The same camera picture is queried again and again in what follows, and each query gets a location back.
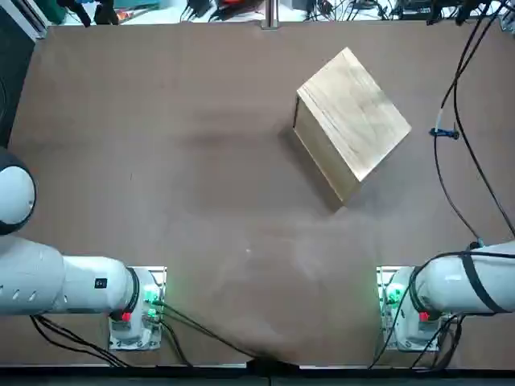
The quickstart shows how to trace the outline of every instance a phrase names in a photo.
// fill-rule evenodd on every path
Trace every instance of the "tabletop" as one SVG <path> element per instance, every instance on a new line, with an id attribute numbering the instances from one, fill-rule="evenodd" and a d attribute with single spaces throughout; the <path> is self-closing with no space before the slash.
<path id="1" fill-rule="evenodd" d="M 422 22 L 53 27 L 39 41 L 10 149 L 38 202 L 21 234 L 62 253 L 165 265 L 167 300 L 234 343 L 303 364 L 370 364 L 376 267 L 416 265 L 472 237 L 447 204 L 433 126 L 472 29 Z M 290 136 L 295 90 L 345 47 L 412 126 L 335 211 Z M 459 84 L 478 159 L 512 217 L 513 39 L 496 25 Z M 443 126 L 451 127 L 448 105 Z M 487 244 L 510 240 L 462 142 L 441 141 L 443 177 Z M 57 318 L 105 344 L 102 315 Z M 512 315 L 469 318 L 453 366 L 513 368 Z M 0 363 L 96 363 L 4 318 Z M 193 363 L 242 363 L 177 327 Z M 177 363 L 167 347 L 135 364 Z M 387 355 L 386 365 L 410 355 Z"/>

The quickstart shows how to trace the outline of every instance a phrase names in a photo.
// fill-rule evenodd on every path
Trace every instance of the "red button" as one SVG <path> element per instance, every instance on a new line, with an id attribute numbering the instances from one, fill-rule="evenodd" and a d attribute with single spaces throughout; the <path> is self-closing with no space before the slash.
<path id="1" fill-rule="evenodd" d="M 427 322 L 429 320 L 429 314 L 427 312 L 421 312 L 418 314 L 421 322 Z"/>

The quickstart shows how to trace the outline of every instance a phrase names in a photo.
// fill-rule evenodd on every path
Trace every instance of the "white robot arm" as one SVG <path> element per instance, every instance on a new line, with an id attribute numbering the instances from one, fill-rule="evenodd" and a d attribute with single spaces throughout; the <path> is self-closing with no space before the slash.
<path id="1" fill-rule="evenodd" d="M 113 348 L 158 348 L 150 300 L 163 300 L 148 269 L 108 257 L 63 256 L 11 236 L 30 218 L 36 198 L 28 169 L 0 148 L 0 314 L 108 314 Z"/>
<path id="2" fill-rule="evenodd" d="M 472 251 L 514 256 L 515 241 Z M 386 293 L 390 320 L 400 315 L 393 325 L 397 348 L 435 351 L 432 339 L 451 315 L 515 311 L 515 259 L 464 254 L 434 259 L 423 268 L 401 267 Z"/>

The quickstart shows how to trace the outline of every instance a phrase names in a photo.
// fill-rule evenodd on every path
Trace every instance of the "black cable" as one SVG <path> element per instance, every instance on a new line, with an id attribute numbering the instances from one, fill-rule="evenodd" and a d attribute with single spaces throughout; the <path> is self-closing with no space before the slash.
<path id="1" fill-rule="evenodd" d="M 2 113 L 0 113 L 0 125 L 2 124 L 3 118 L 7 114 L 7 87 L 4 80 L 0 77 L 0 90 L 2 91 L 2 99 L 3 99 L 3 109 Z"/>
<path id="2" fill-rule="evenodd" d="M 319 7 L 318 5 L 316 4 L 316 0 L 315 0 L 315 8 L 313 9 L 313 18 L 316 22 L 319 21 L 319 15 L 318 15 L 318 10 L 319 10 Z"/>
<path id="3" fill-rule="evenodd" d="M 458 79 L 461 77 L 461 75 L 463 74 L 464 70 L 467 68 L 467 66 L 469 65 L 470 61 L 472 60 L 472 57 L 474 56 L 474 54 L 476 53 L 477 51 L 477 48 L 479 47 L 483 37 L 486 35 L 488 29 L 490 28 L 490 26 L 492 25 L 493 21 L 495 20 L 495 18 L 497 17 L 497 15 L 499 14 L 499 12 L 501 11 L 502 7 L 504 6 L 504 4 L 501 3 L 501 5 L 499 6 L 499 8 L 496 10 L 496 12 L 494 12 L 492 15 L 491 15 L 491 18 L 487 24 L 487 26 L 483 29 L 483 31 L 481 32 L 480 34 L 480 37 L 478 38 L 478 40 L 476 41 L 474 47 L 472 48 L 467 60 L 465 60 L 465 63 L 464 63 L 464 58 L 468 52 L 468 48 L 470 47 L 470 45 L 472 44 L 472 40 L 474 39 L 475 35 L 476 35 L 476 32 L 478 31 L 479 29 L 479 26 L 480 24 L 482 23 L 483 19 L 486 17 L 486 7 L 485 9 L 483 10 L 483 12 L 481 13 L 480 17 L 477 19 L 477 22 L 476 22 L 476 25 L 474 26 L 474 29 L 472 30 L 472 33 L 470 34 L 469 38 L 468 38 L 468 41 L 467 43 L 465 44 L 465 48 L 463 49 L 463 52 L 459 58 L 459 64 L 458 64 L 458 68 L 456 69 L 456 74 L 455 74 L 455 79 L 452 81 L 452 84 L 451 86 L 449 87 L 449 89 L 447 90 L 447 92 L 445 93 L 445 96 L 443 97 L 443 100 L 442 100 L 442 104 L 440 105 L 440 108 L 443 109 L 443 106 L 445 105 L 446 101 L 447 101 L 447 98 L 449 97 L 449 94 L 451 92 L 451 90 L 454 90 L 454 94 L 456 94 L 456 91 L 457 91 L 457 84 L 458 84 Z M 459 121 L 459 113 L 456 114 L 456 120 Z M 465 144 L 467 145 L 467 148 L 468 148 L 468 151 L 469 153 L 471 153 L 471 156 L 472 156 L 472 159 L 475 160 L 475 164 L 476 164 L 476 168 L 478 170 L 478 172 L 480 173 L 481 177 L 483 178 L 484 180 L 484 183 L 485 185 L 487 186 L 488 188 L 488 191 L 490 192 L 492 198 L 494 199 L 497 207 L 499 208 L 499 210 L 501 211 L 503 217 L 505 218 L 506 220 L 506 223 L 508 224 L 510 230 L 512 231 L 512 234 L 515 236 L 515 228 L 513 228 L 513 226 L 511 225 L 511 221 L 509 220 L 509 217 L 506 215 L 504 209 L 502 208 L 501 204 L 499 203 L 499 201 L 497 200 L 497 197 L 496 195 L 494 194 L 493 192 L 493 189 L 492 187 L 490 186 L 490 183 L 488 182 L 488 180 L 486 179 L 486 176 L 484 175 L 484 172 L 479 164 L 479 162 L 477 161 L 477 158 L 476 158 L 476 155 L 474 154 L 474 151 L 472 150 L 472 148 L 470 147 L 470 144 L 468 142 L 468 138 L 467 138 L 467 135 L 464 133 L 463 131 L 463 126 L 461 126 L 460 128 L 460 132 L 461 134 L 463 135 L 463 140 L 465 141 Z M 452 199 L 451 197 L 449 196 L 448 192 L 447 192 L 447 189 L 443 183 L 443 179 L 442 179 L 442 175 L 441 175 L 441 171 L 439 169 L 439 162 L 438 162 L 438 153 L 437 153 L 437 150 L 436 150 L 436 137 L 435 137 L 435 165 L 436 165 L 436 169 L 437 169 L 437 173 L 439 175 L 439 181 L 440 181 L 440 185 L 443 189 L 443 192 L 447 198 L 447 201 L 448 203 L 451 205 L 452 209 L 455 211 L 456 215 L 463 221 L 463 223 L 465 224 L 465 226 L 471 231 L 471 233 L 474 235 L 474 237 L 476 239 L 479 239 L 479 235 L 478 233 L 472 228 L 472 226 L 464 219 L 463 215 L 459 212 L 459 210 L 457 209 L 457 207 L 454 205 L 454 203 L 452 202 Z"/>
<path id="4" fill-rule="evenodd" d="M 397 312 L 395 313 L 395 317 L 393 318 L 392 328 L 390 329 L 390 331 L 389 331 L 389 333 L 388 333 L 388 335 L 386 337 L 385 344 L 383 345 L 382 349 L 379 351 L 379 354 L 376 356 L 376 358 L 374 358 L 372 364 L 370 364 L 368 369 L 373 368 L 376 365 L 376 363 L 379 361 L 379 359 L 382 357 L 382 355 L 385 353 L 386 348 L 388 347 L 389 340 L 392 338 L 393 330 L 395 328 L 395 323 L 397 322 L 398 317 L 399 317 L 399 315 L 401 313 L 402 303 L 404 302 L 404 299 L 406 299 L 406 295 L 409 293 L 410 287 L 413 285 L 415 279 L 422 272 L 422 270 L 424 268 L 426 268 L 429 265 L 429 263 L 431 263 L 432 261 L 434 261 L 436 259 L 440 259 L 442 257 L 457 257 L 457 256 L 466 256 L 466 255 L 469 255 L 471 257 L 472 256 L 484 256 L 484 257 L 497 257 L 497 258 L 504 258 L 504 259 L 515 259 L 515 254 L 510 254 L 510 253 L 490 253 L 490 252 L 478 252 L 478 251 L 458 251 L 458 252 L 440 253 L 440 254 L 436 255 L 435 257 L 432 257 L 430 260 L 426 261 L 424 264 L 422 264 L 420 266 L 420 268 L 418 269 L 416 274 L 411 275 L 411 278 L 408 281 L 408 285 L 407 285 L 407 287 L 406 287 L 406 289 L 404 291 L 404 294 L 402 295 L 401 300 L 399 302 L 399 305 L 398 305 L 398 308 L 397 308 Z"/>
<path id="5" fill-rule="evenodd" d="M 447 188 L 445 187 L 445 184 L 443 183 L 443 177 L 442 177 L 442 171 L 440 170 L 440 163 L 438 159 L 438 151 L 436 147 L 436 140 L 438 137 L 435 135 L 434 139 L 434 149 L 435 149 L 435 167 L 436 167 L 436 173 L 438 175 L 438 180 L 440 181 L 440 186 L 442 187 L 443 193 L 445 194 L 445 197 L 447 198 L 447 202 L 449 205 L 451 205 L 452 209 L 454 210 L 455 214 L 459 217 L 459 219 L 465 224 L 465 226 L 468 228 L 468 230 L 474 235 L 474 237 L 479 240 L 480 236 L 476 232 L 476 230 L 465 220 L 459 209 L 455 206 L 455 204 L 452 202 L 451 197 L 449 196 L 449 193 L 447 192 Z"/>
<path id="6" fill-rule="evenodd" d="M 456 6 L 455 9 L 451 12 L 451 14 L 449 14 L 449 16 L 447 16 L 447 20 L 454 18 L 457 13 L 458 13 L 458 7 Z"/>
<path id="7" fill-rule="evenodd" d="M 354 12 L 354 6 L 356 6 L 356 1 L 357 1 L 357 0 L 351 0 L 351 2 L 352 2 L 352 8 L 351 8 L 351 12 L 350 12 L 350 14 L 348 14 L 347 21 L 349 21 L 349 20 L 351 19 L 352 12 Z"/>
<path id="8" fill-rule="evenodd" d="M 392 5 L 392 2 L 390 0 L 388 0 L 388 5 L 389 5 L 389 12 L 391 13 L 392 10 L 393 10 L 393 5 Z"/>
<path id="9" fill-rule="evenodd" d="M 503 6 L 504 6 L 503 3 L 501 3 L 499 8 L 497 8 L 497 10 L 492 14 L 492 17 L 490 18 L 488 24 L 485 26 L 485 28 L 483 29 L 483 32 L 481 33 L 481 36 L 478 38 L 478 40 L 476 42 L 476 47 L 479 47 L 479 44 L 481 43 L 481 40 L 486 35 L 486 32 L 488 31 L 488 29 L 492 25 L 494 19 L 497 17 L 499 12 L 501 12 L 501 9 L 502 9 Z M 477 172 L 480 174 L 481 178 L 483 179 L 484 185 L 487 187 L 488 192 L 492 196 L 492 199 L 493 199 L 494 203 L 497 205 L 497 208 L 499 209 L 499 211 L 501 212 L 502 216 L 504 217 L 505 222 L 508 225 L 508 228 L 509 228 L 510 232 L 513 234 L 513 236 L 515 236 L 515 227 L 513 226 L 511 220 L 509 219 L 508 215 L 506 214 L 506 212 L 505 212 L 504 208 L 502 207 L 501 203 L 497 199 L 496 194 L 494 193 L 494 191 L 492 189 L 492 186 L 490 185 L 490 182 L 486 178 L 486 175 L 483 172 L 483 168 L 481 167 L 481 165 L 480 165 L 480 163 L 479 163 L 479 161 L 478 161 L 478 159 L 476 157 L 476 154 L 474 153 L 474 150 L 472 149 L 472 147 L 470 145 L 470 142 L 468 141 L 467 134 L 464 131 L 463 125 L 461 123 L 461 119 L 459 117 L 459 109 L 458 109 L 458 79 L 459 79 L 460 65 L 463 63 L 463 61 L 464 61 L 464 54 L 462 55 L 462 57 L 459 60 L 459 66 L 458 66 L 458 69 L 456 70 L 456 76 L 455 76 L 455 82 L 454 82 L 455 86 L 454 86 L 454 92 L 453 92 L 453 102 L 454 102 L 453 105 L 454 105 L 456 124 L 458 125 L 458 129 L 461 132 L 461 135 L 463 137 L 463 141 L 465 142 L 465 146 L 468 149 L 468 153 L 470 154 L 470 156 L 472 158 L 472 161 L 476 165 Z"/>
<path id="10" fill-rule="evenodd" d="M 321 16 L 324 16 L 324 17 L 325 17 L 325 19 L 326 19 L 326 20 L 328 20 L 328 21 L 330 21 L 330 22 L 332 21 L 332 20 L 331 20 L 331 13 L 332 13 L 332 11 L 331 11 L 331 12 L 323 12 L 323 11 L 322 11 L 322 8 L 320 7 L 320 4 L 317 4 L 317 6 L 316 6 L 316 7 L 317 7 L 318 12 L 320 13 L 320 15 L 321 15 Z"/>
<path id="11" fill-rule="evenodd" d="M 212 335 L 210 335 L 210 331 L 203 330 L 203 329 L 195 326 L 194 324 L 191 324 L 190 322 L 187 322 L 186 320 L 184 320 L 184 319 L 182 319 L 182 318 L 180 318 L 178 316 L 175 316 L 175 315 L 172 315 L 172 314 L 168 314 L 166 312 L 162 312 L 160 314 L 163 315 L 163 316 L 166 316 L 167 318 L 170 318 L 171 320 L 175 320 L 176 322 L 179 322 L 179 323 L 181 323 L 181 324 L 191 328 L 192 330 L 200 332 L 201 334 L 204 334 L 204 335 L 212 337 Z"/>
<path id="12" fill-rule="evenodd" d="M 354 14 L 354 16 L 352 16 L 351 21 L 354 21 L 354 19 L 356 18 L 357 14 L 359 14 L 359 13 L 360 13 L 359 8 L 356 8 L 356 13 Z"/>
<path id="13" fill-rule="evenodd" d="M 168 326 L 164 321 L 161 321 L 161 324 L 170 333 L 171 340 L 173 340 L 173 343 L 174 343 L 175 352 L 176 352 L 177 356 L 179 357 L 180 361 L 182 362 L 182 364 L 185 364 L 189 368 L 192 368 L 193 365 L 189 360 L 187 360 L 186 355 L 184 354 L 183 348 L 180 346 L 179 338 L 177 337 L 177 334 L 175 333 L 174 329 L 171 328 L 171 326 Z"/>
<path id="14" fill-rule="evenodd" d="M 310 0 L 308 3 L 307 3 L 307 10 L 306 10 L 306 19 L 304 20 L 305 22 L 307 21 L 318 21 L 318 19 L 315 19 L 316 17 L 316 0 Z"/>
<path id="15" fill-rule="evenodd" d="M 94 352 L 91 352 L 91 351 L 87 351 L 87 350 L 82 350 L 80 348 L 75 348 L 75 347 L 70 347 L 70 346 L 66 346 L 62 343 L 58 343 L 56 342 L 55 340 L 51 339 L 50 337 L 48 337 L 48 335 L 45 334 L 45 332 L 41 329 L 41 327 L 38 325 L 38 322 L 37 322 L 37 319 L 34 317 L 34 316 L 31 316 L 31 321 L 32 321 L 32 324 L 34 324 L 34 327 L 35 329 L 39 332 L 39 334 L 47 341 L 49 342 L 50 344 L 54 345 L 54 346 L 57 346 L 59 348 L 63 348 L 64 350 L 69 350 L 69 351 L 74 351 L 74 352 L 80 352 L 80 353 L 83 353 L 83 354 L 88 354 L 88 355 L 91 355 L 91 356 L 94 356 L 98 359 L 101 359 L 107 363 L 109 363 L 109 365 L 111 366 L 114 366 L 114 367 L 117 367 L 117 364 L 112 361 L 111 359 L 108 359 L 102 355 L 98 355 Z"/>
<path id="16" fill-rule="evenodd" d="M 340 7 L 343 8 L 344 2 L 346 2 L 346 1 L 347 0 L 341 0 L 334 7 L 332 7 L 332 15 L 333 15 L 333 18 L 334 18 L 335 21 L 337 20 L 337 16 L 338 16 L 338 14 L 337 14 L 338 8 L 340 8 Z"/>
<path id="17" fill-rule="evenodd" d="M 70 16 L 70 18 L 72 18 L 76 22 L 78 22 L 79 24 L 82 24 L 82 22 L 78 18 L 76 18 L 71 11 L 68 11 L 67 14 Z"/>
<path id="18" fill-rule="evenodd" d="M 454 356 L 454 353 L 456 352 L 459 341 L 461 339 L 461 333 L 463 330 L 462 324 L 464 322 L 464 319 L 465 319 L 465 315 L 462 316 L 461 319 L 458 321 L 458 324 L 456 325 L 456 331 L 455 331 L 454 336 L 451 333 L 451 336 L 452 336 L 451 348 L 449 348 L 449 351 L 445 353 L 442 360 L 440 360 L 435 366 L 432 367 L 432 369 L 431 369 L 432 371 L 439 372 L 439 371 L 445 370 L 447 368 L 447 366 L 449 366 L 449 364 L 451 364 L 452 357 Z"/>
<path id="19" fill-rule="evenodd" d="M 60 335 L 60 336 L 62 336 L 64 338 L 66 338 L 68 340 L 71 340 L 74 343 L 79 343 L 79 344 L 82 344 L 84 346 L 91 347 L 93 350 L 98 352 L 100 355 L 107 356 L 110 360 L 112 360 L 115 363 L 117 363 L 117 365 L 125 366 L 125 367 L 128 367 L 128 368 L 131 367 L 127 362 L 119 359 L 117 356 L 115 356 L 114 354 L 110 353 L 106 349 L 103 349 L 103 348 L 97 346 L 94 343 L 88 342 L 87 340 L 81 338 L 79 335 L 73 333 L 69 329 L 60 326 L 56 322 L 53 322 L 52 320 L 50 320 L 48 318 L 45 318 L 44 316 L 41 316 L 41 315 L 35 316 L 34 318 L 38 322 L 43 324 L 47 329 L 53 331 L 54 333 L 56 333 L 56 334 L 58 334 L 58 335 Z"/>
<path id="20" fill-rule="evenodd" d="M 439 359 L 440 354 L 442 352 L 443 344 L 445 344 L 445 340 L 447 339 L 448 335 L 451 336 L 451 340 L 452 341 L 455 340 L 455 335 L 451 331 L 450 328 L 446 328 L 444 331 L 442 331 L 442 334 L 438 337 L 438 340 L 437 340 L 437 344 L 438 344 L 439 350 L 435 351 L 435 356 L 433 357 L 433 362 L 431 363 L 431 367 L 430 367 L 431 369 L 434 369 L 436 364 L 438 363 L 438 359 Z"/>
<path id="21" fill-rule="evenodd" d="M 506 1 L 504 0 L 501 5 L 499 6 L 499 8 L 496 9 L 496 11 L 490 15 L 490 22 L 488 23 L 487 27 L 490 28 L 490 25 L 493 23 L 493 20 L 495 20 L 495 18 L 497 17 L 497 15 L 499 14 L 499 12 L 501 12 L 502 8 L 505 6 L 505 3 Z M 472 40 L 474 39 L 474 36 L 476 35 L 476 32 L 477 30 L 479 29 L 480 27 L 480 24 L 481 22 L 483 21 L 483 19 L 486 17 L 486 14 L 482 14 L 480 15 L 480 17 L 477 19 L 476 21 L 476 25 L 474 26 L 474 29 L 472 30 L 470 36 L 468 37 L 468 40 L 465 44 L 465 48 L 463 49 L 463 53 L 462 53 L 462 58 L 465 57 L 465 55 L 467 54 L 467 51 L 468 51 L 468 48 L 470 47 L 470 45 L 472 44 Z M 442 99 L 442 103 L 440 104 L 440 108 L 443 109 L 443 106 L 445 106 L 445 103 L 447 102 L 447 99 L 449 98 L 449 96 L 451 95 L 451 91 L 452 89 L 454 88 L 455 86 L 455 83 L 458 81 L 458 79 L 461 77 L 461 75 L 463 74 L 463 72 L 465 71 L 465 69 L 467 68 L 468 64 L 470 63 L 472 57 L 474 56 L 474 54 L 476 53 L 476 50 L 477 48 L 479 47 L 479 43 L 481 43 L 481 40 L 483 40 L 483 37 L 486 35 L 486 32 L 488 31 L 488 29 L 485 31 L 483 30 L 483 32 L 481 33 L 480 37 L 478 38 L 476 44 L 474 45 L 474 47 L 472 48 L 472 51 L 470 53 L 470 55 L 468 56 L 467 60 L 465 60 L 465 63 L 463 64 L 463 66 L 460 66 L 458 65 L 458 69 L 457 69 L 457 76 L 455 76 L 454 80 L 452 81 L 451 85 L 449 86 L 449 88 L 447 89 L 447 91 L 445 92 L 445 96 L 443 97 Z"/>
<path id="22" fill-rule="evenodd" d="M 344 12 L 341 14 L 341 16 L 338 19 L 338 21 L 342 21 L 345 18 L 345 14 L 347 14 L 347 10 L 351 6 L 351 4 L 352 4 L 352 0 L 350 2 L 348 2 L 347 6 L 345 7 Z"/>
<path id="23" fill-rule="evenodd" d="M 250 352 L 246 351 L 246 350 L 242 350 L 240 349 L 239 347 L 236 347 L 235 345 L 233 345 L 232 343 L 230 343 L 229 341 L 227 341 L 226 339 L 223 339 L 221 338 L 219 335 L 215 334 L 214 332 L 210 331 L 209 329 L 207 329 L 206 327 L 202 326 L 200 323 L 196 322 L 195 320 L 189 318 L 187 315 L 183 314 L 182 312 L 176 310 L 175 308 L 173 308 L 172 306 L 169 306 L 168 304 L 166 304 L 165 302 L 161 302 L 161 301 L 156 301 L 156 302 L 152 302 L 152 304 L 154 304 L 155 306 L 163 306 L 165 307 L 166 309 L 170 310 L 171 312 L 177 314 L 178 316 L 180 316 L 182 319 L 186 320 L 187 322 L 190 322 L 191 324 L 193 324 L 194 326 L 197 326 L 199 329 L 201 329 L 206 335 L 210 336 L 211 338 L 214 338 L 216 340 L 218 340 L 219 342 L 222 342 L 223 344 L 225 344 L 226 346 L 229 346 L 231 347 L 233 350 L 235 351 L 238 351 L 240 352 L 241 354 L 244 354 L 244 355 L 247 355 L 251 358 L 254 358 L 256 359 L 256 355 L 254 354 L 251 354 Z"/>
<path id="24" fill-rule="evenodd" d="M 186 4 L 186 6 L 184 7 L 184 10 L 183 10 L 183 13 L 180 14 L 179 16 L 179 21 L 182 22 L 183 21 L 183 17 L 184 17 L 184 14 L 186 13 L 187 9 L 189 8 L 190 4 L 189 2 Z"/>
<path id="25" fill-rule="evenodd" d="M 376 0 L 369 0 L 374 6 L 376 6 L 377 8 L 377 15 L 381 17 L 381 20 L 389 20 L 386 16 L 385 16 L 385 10 L 383 9 L 383 7 L 381 6 L 381 4 L 379 4 L 379 2 L 377 2 Z"/>
<path id="26" fill-rule="evenodd" d="M 431 344 L 435 339 L 438 338 L 440 333 L 444 332 L 445 330 L 448 330 L 448 328 L 451 326 L 451 322 L 458 318 L 459 314 L 452 315 L 448 320 L 446 320 L 442 326 L 433 334 L 432 338 L 427 342 L 427 345 L 424 347 L 422 351 L 420 351 L 420 354 L 418 355 L 417 359 L 411 364 L 410 370 L 413 370 L 413 368 L 417 365 L 418 362 L 420 362 L 420 359 L 426 354 L 427 350 L 429 350 L 429 347 L 431 347 Z"/>

